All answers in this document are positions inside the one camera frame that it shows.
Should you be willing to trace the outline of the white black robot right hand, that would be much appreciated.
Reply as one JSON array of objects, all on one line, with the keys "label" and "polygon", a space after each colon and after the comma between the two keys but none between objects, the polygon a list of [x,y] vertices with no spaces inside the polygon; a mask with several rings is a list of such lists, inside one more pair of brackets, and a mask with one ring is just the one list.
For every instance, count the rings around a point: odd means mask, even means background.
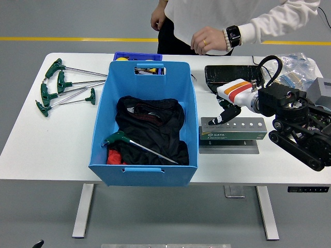
[{"label": "white black robot right hand", "polygon": [[217,87],[216,99],[223,108],[223,112],[208,122],[209,126],[226,123],[241,113],[245,106],[254,113],[260,113],[258,89],[243,79],[237,79],[223,86]]}]

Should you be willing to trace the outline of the person's right hand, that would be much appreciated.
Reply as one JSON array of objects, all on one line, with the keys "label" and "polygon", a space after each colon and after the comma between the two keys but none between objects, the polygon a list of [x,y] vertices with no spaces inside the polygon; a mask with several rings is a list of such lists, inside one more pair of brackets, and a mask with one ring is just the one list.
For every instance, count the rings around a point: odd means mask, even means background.
[{"label": "person's right hand", "polygon": [[155,10],[152,12],[151,28],[157,32],[161,30],[163,23],[166,19],[166,15],[164,12],[166,5],[167,5],[166,2],[159,2]]}]

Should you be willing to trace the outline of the person's left hand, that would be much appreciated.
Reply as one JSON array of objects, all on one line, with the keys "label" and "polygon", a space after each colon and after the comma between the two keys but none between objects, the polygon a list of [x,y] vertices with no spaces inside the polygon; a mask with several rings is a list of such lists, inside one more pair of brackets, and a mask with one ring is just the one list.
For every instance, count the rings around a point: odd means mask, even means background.
[{"label": "person's left hand", "polygon": [[193,34],[190,47],[199,55],[205,55],[210,51],[228,50],[223,31],[209,26]]}]

